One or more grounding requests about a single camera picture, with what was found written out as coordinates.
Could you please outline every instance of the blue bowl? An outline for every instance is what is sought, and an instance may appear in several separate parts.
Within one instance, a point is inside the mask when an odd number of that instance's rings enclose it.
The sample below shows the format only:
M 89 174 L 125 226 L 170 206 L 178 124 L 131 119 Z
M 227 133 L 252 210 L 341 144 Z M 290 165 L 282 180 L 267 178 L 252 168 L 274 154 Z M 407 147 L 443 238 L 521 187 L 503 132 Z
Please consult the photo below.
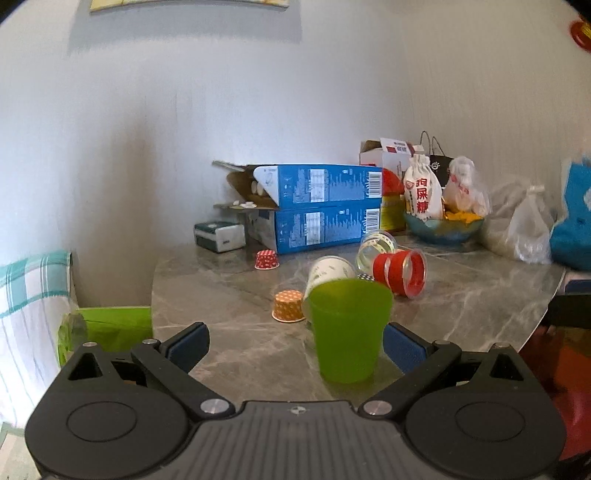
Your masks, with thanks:
M 437 245 L 459 245 L 467 242 L 478 233 L 484 220 L 476 220 L 472 223 L 458 222 L 456 220 L 427 220 L 404 214 L 404 219 L 409 230 L 424 242 Z

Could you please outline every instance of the barcode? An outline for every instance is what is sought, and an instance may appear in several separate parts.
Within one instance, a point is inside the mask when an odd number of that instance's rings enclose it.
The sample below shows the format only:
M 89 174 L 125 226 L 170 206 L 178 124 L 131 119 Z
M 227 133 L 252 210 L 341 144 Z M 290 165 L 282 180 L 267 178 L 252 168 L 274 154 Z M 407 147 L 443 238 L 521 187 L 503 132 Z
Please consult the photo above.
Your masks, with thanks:
M 365 233 L 379 230 L 379 208 L 370 208 L 365 211 Z
M 382 196 L 382 172 L 368 172 L 368 198 L 375 199 Z

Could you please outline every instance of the white plastic bag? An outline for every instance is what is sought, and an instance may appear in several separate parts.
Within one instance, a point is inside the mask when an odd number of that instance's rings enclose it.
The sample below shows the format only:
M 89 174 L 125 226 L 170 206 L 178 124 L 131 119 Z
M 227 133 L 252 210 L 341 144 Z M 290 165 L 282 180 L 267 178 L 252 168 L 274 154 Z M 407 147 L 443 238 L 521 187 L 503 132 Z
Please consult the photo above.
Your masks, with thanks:
M 443 200 L 453 212 L 473 212 L 481 217 L 490 213 L 486 185 L 472 160 L 457 157 L 450 162 Z
M 443 218 L 441 184 L 429 165 L 429 157 L 414 155 L 404 174 L 404 197 L 407 212 L 420 218 L 440 220 Z
M 554 218 L 544 202 L 543 185 L 512 180 L 491 193 L 491 213 L 480 238 L 490 251 L 526 263 L 551 263 Z

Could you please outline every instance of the green plastic cup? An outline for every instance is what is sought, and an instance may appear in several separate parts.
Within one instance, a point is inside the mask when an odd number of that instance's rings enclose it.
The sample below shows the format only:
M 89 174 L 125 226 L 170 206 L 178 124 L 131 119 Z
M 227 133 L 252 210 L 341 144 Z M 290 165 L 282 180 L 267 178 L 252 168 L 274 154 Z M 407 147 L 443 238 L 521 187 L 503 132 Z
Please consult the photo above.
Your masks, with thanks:
M 322 376 L 338 383 L 374 372 L 392 292 L 378 282 L 344 278 L 318 285 L 308 297 Z

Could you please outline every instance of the yellow food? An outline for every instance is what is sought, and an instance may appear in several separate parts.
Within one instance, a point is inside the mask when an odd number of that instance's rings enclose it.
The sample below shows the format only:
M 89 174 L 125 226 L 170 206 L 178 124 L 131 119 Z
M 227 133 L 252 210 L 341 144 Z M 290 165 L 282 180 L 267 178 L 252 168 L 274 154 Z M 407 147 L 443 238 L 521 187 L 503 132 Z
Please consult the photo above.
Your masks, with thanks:
M 464 222 L 465 224 L 469 225 L 472 222 L 476 222 L 477 220 L 482 220 L 482 217 L 472 213 L 472 212 L 448 212 L 445 211 L 443 213 L 447 220 L 452 220 L 455 222 Z

